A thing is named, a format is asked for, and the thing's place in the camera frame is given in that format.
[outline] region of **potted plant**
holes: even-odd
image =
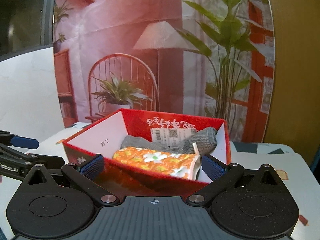
[[[58,34],[58,39],[56,35],[56,29],[58,23],[63,19],[63,18],[69,18],[69,14],[67,11],[72,10],[73,8],[68,8],[68,5],[66,4],[67,0],[64,1],[62,6],[58,6],[56,3],[54,4],[54,23],[53,23],[53,31],[54,31],[54,38],[55,42],[53,43],[53,53],[57,53],[60,51],[61,44],[65,42],[66,38],[64,34],[59,33]]]
[[[66,38],[62,33],[59,33],[59,38],[53,43],[53,53],[57,53],[61,49],[61,44],[65,42]]]
[[[130,81],[123,81],[116,78],[111,73],[111,82],[108,80],[99,80],[101,91],[94,92],[95,99],[102,104],[102,113],[109,114],[120,108],[133,108],[134,104],[141,105],[141,100],[152,101],[151,98],[143,94],[143,91],[136,88]]]

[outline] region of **metal screw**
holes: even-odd
[[[112,203],[116,200],[117,200],[117,197],[113,196],[113,195],[104,195],[101,197],[101,201],[103,201],[105,203]]]
[[[200,203],[204,201],[204,197],[201,195],[192,195],[189,197],[189,200],[193,203]]]

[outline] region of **bookshelf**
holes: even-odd
[[[63,123],[65,127],[69,127],[78,122],[69,63],[69,49],[55,53],[53,58]]]

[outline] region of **orange floral cloth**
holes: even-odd
[[[197,154],[171,154],[136,147],[118,150],[113,159],[147,171],[184,179],[196,179],[200,169],[200,156]]]

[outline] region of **window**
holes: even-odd
[[[0,0],[0,56],[41,42],[44,0]]]

